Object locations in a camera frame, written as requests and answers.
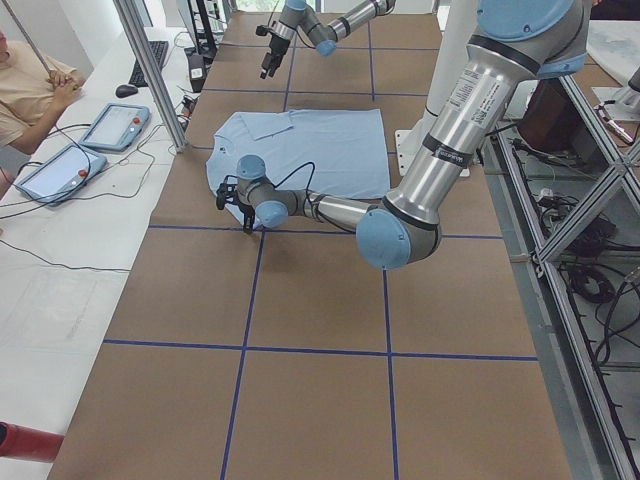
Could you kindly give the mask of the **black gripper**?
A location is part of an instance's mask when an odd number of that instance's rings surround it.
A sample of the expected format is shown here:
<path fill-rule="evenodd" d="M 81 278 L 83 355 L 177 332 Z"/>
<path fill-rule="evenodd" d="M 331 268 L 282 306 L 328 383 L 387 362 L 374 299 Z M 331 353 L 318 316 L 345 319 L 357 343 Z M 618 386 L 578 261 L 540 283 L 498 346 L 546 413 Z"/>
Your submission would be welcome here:
<path fill-rule="evenodd" d="M 269 42 L 269 54 L 264 56 L 261 63 L 260 78 L 273 77 L 281 65 L 281 58 L 285 55 L 286 39 L 272 33 Z"/>
<path fill-rule="evenodd" d="M 243 232 L 245 234 L 252 234 L 254 232 L 254 224 L 255 224 L 255 210 L 250 204 L 246 204 L 242 201 L 238 201 L 238 207 L 240 211 L 244 214 L 243 218 Z"/>

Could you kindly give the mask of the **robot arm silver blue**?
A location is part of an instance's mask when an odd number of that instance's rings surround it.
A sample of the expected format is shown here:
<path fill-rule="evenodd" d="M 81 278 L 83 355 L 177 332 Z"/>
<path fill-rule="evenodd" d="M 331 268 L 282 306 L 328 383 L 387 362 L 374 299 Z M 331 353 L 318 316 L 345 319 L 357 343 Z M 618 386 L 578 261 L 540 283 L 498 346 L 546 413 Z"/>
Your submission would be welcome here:
<path fill-rule="evenodd" d="M 260 78 L 273 77 L 281 66 L 293 38 L 303 32 L 312 48 L 321 56 L 330 56 L 337 44 L 359 27 L 376 17 L 390 14 L 395 1 L 362 1 L 328 24 L 323 24 L 315 10 L 305 1 L 286 1 L 276 20 L 256 28 L 258 36 L 270 36 L 269 51 L 261 63 Z"/>
<path fill-rule="evenodd" d="M 453 2 L 447 29 L 469 29 L 454 58 L 457 79 L 400 184 L 378 204 L 279 189 L 255 155 L 239 160 L 237 181 L 219 189 L 220 203 L 241 210 L 246 232 L 255 223 L 273 228 L 291 216 L 353 230 L 360 254 L 383 270 L 432 255 L 441 240 L 440 205 L 519 84 L 583 66 L 591 9 L 588 1 Z"/>

